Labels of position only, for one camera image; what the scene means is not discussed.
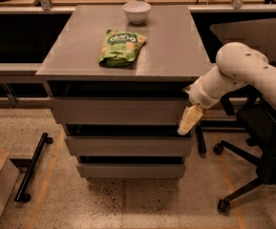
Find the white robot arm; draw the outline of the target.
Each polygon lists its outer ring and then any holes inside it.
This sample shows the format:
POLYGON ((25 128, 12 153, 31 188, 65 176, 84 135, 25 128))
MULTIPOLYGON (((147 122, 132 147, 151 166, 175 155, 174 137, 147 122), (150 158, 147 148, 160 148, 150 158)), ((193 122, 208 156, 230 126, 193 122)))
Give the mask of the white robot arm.
POLYGON ((216 55, 216 65, 185 88, 191 107, 186 107, 178 128, 188 134, 201 120, 203 111, 212 108, 223 95, 250 85, 276 108, 276 67, 261 52, 245 44, 223 45, 216 55))

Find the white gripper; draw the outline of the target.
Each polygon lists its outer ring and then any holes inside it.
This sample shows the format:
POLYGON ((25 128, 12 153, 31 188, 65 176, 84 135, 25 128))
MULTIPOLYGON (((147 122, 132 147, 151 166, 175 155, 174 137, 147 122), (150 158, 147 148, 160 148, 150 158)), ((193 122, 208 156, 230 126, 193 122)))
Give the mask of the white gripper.
POLYGON ((202 119, 203 110, 210 109, 216 105, 220 99, 211 96, 202 86, 200 80, 186 86, 183 91, 188 94, 191 107, 186 107, 178 128, 179 135, 187 135, 202 119))

